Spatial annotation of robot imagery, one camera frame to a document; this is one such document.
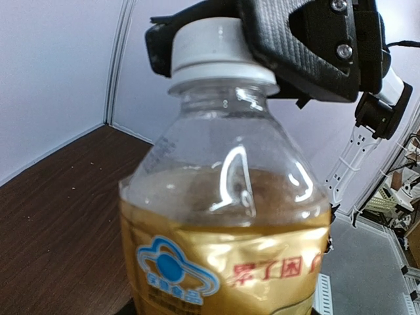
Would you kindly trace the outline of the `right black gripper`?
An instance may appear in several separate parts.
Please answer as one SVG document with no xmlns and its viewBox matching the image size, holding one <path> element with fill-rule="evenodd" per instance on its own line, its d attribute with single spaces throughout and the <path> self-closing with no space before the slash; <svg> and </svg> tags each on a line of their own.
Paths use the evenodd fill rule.
<svg viewBox="0 0 420 315">
<path fill-rule="evenodd" d="M 375 1 L 230 1 L 249 50 L 307 98 L 378 93 L 390 66 Z"/>
</svg>

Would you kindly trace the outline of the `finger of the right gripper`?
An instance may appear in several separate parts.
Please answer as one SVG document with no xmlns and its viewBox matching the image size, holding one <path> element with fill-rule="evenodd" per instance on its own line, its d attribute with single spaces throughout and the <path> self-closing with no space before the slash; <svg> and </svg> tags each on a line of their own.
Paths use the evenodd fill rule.
<svg viewBox="0 0 420 315">
<path fill-rule="evenodd" d="M 173 40 L 185 25 L 202 19 L 209 1 L 200 1 L 190 7 L 167 16 L 150 18 L 152 26 L 145 33 L 146 49 L 153 72 L 171 78 Z"/>
</svg>

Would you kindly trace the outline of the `white tea bottle cap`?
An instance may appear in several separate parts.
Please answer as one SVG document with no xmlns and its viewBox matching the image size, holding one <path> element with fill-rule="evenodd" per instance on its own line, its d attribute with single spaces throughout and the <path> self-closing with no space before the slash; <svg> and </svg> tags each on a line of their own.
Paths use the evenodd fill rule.
<svg viewBox="0 0 420 315">
<path fill-rule="evenodd" d="M 267 96 L 280 91 L 274 73 L 254 60 L 238 18 L 197 20 L 173 39 L 169 93 L 180 94 L 193 82 L 209 80 L 255 83 Z"/>
</svg>

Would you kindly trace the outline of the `amber tea bottle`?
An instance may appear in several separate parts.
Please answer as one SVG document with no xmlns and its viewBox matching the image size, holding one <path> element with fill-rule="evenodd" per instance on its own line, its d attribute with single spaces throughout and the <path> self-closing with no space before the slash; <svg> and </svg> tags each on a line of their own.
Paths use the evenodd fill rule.
<svg viewBox="0 0 420 315">
<path fill-rule="evenodd" d="M 310 314 L 327 248 L 323 186 L 239 79 L 181 83 L 180 114 L 119 186 L 138 314 Z"/>
</svg>

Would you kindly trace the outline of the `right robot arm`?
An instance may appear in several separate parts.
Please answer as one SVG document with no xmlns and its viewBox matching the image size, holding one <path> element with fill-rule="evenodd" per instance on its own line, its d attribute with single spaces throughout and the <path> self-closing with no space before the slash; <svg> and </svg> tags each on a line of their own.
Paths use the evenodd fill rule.
<svg viewBox="0 0 420 315">
<path fill-rule="evenodd" d="M 412 86 L 392 70 L 385 25 L 375 1 L 201 1 L 169 16 L 151 18 L 145 40 L 154 73 L 173 77 L 171 53 L 185 26 L 202 39 L 203 20 L 236 18 L 245 48 L 275 75 L 272 98 L 357 102 L 355 126 L 368 143 L 351 140 L 326 180 L 337 207 L 349 180 L 381 139 L 397 130 Z"/>
</svg>

